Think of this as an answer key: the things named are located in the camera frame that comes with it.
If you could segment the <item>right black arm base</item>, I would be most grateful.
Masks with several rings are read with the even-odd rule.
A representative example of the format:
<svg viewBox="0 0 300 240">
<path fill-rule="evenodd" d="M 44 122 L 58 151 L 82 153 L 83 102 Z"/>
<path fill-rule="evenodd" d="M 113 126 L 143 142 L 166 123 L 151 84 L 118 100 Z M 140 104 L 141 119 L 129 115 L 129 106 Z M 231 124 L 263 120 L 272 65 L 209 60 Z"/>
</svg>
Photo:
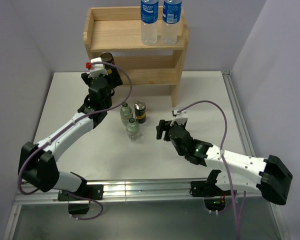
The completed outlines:
<svg viewBox="0 0 300 240">
<path fill-rule="evenodd" d="M 226 197 L 231 196 L 231 191 L 221 190 L 216 185 L 208 184 L 206 180 L 191 181 L 189 194 L 194 198 L 203 198 L 209 214 L 218 215 L 230 207 Z"/>
</svg>

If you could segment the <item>blue label water bottle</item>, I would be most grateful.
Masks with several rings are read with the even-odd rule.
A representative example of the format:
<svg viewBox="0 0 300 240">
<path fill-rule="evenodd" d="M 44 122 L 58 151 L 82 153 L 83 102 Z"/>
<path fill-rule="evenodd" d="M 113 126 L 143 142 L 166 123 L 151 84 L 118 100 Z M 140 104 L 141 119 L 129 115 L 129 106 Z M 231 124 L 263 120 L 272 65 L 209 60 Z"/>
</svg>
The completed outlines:
<svg viewBox="0 0 300 240">
<path fill-rule="evenodd" d="M 174 45 L 177 42 L 181 16 L 181 0 L 165 0 L 163 2 L 161 39 L 164 44 Z"/>
</svg>

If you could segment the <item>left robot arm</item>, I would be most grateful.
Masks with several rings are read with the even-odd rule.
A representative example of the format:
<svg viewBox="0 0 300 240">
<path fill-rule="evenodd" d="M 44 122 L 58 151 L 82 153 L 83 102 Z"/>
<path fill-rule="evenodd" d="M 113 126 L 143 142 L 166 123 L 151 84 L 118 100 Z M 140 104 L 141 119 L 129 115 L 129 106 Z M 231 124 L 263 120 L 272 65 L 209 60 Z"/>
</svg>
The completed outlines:
<svg viewBox="0 0 300 240">
<path fill-rule="evenodd" d="M 73 172 L 59 171 L 57 161 L 79 138 L 105 119 L 114 108 L 115 88 L 123 85 L 123 81 L 116 67 L 104 64 L 82 73 L 81 78 L 88 86 L 88 95 L 75 115 L 50 136 L 37 143 L 27 142 L 21 148 L 17 184 L 24 195 L 27 192 L 22 189 L 22 181 L 42 192 L 69 191 L 76 200 L 85 198 L 88 193 L 87 180 Z"/>
</svg>

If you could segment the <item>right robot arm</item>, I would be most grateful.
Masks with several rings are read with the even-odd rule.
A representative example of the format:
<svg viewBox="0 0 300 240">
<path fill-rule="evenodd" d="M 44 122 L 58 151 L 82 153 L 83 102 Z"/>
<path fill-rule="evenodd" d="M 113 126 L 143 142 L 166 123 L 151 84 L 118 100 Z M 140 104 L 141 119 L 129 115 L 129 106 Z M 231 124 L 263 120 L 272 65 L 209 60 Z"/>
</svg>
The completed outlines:
<svg viewBox="0 0 300 240">
<path fill-rule="evenodd" d="M 193 186 L 192 195 L 202 192 L 204 197 L 215 197 L 231 190 L 261 193 L 267 201 L 285 205 L 293 175 L 282 160 L 274 155 L 252 157 L 221 151 L 220 147 L 191 137 L 185 124 L 160 120 L 156 138 L 171 142 L 179 156 L 194 165 L 211 169 L 203 186 Z"/>
</svg>

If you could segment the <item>black can yellow label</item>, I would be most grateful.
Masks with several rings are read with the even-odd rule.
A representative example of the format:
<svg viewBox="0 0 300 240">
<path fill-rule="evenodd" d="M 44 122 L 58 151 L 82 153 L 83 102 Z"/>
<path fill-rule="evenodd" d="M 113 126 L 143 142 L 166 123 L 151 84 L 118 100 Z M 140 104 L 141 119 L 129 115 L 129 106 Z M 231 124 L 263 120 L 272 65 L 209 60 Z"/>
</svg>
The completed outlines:
<svg viewBox="0 0 300 240">
<path fill-rule="evenodd" d="M 143 101 L 134 103 L 135 119 L 139 124 L 146 122 L 146 104 Z"/>
</svg>

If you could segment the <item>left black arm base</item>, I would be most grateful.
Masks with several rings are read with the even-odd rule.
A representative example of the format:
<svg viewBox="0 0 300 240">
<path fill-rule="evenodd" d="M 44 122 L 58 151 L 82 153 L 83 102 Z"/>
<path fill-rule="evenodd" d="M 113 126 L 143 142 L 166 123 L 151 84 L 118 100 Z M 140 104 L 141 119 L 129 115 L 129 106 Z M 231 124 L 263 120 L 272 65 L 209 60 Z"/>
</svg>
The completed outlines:
<svg viewBox="0 0 300 240">
<path fill-rule="evenodd" d="M 57 196 L 58 202 L 68 202 L 68 213 L 72 218 L 78 220 L 92 220 L 99 217 L 104 207 L 100 203 L 103 199 L 104 186 L 102 184 L 88 184 L 83 187 L 83 190 L 77 192 L 70 192 L 66 190 L 60 190 Z M 100 207 L 99 213 L 95 216 L 84 217 L 92 204 L 97 204 Z"/>
</svg>

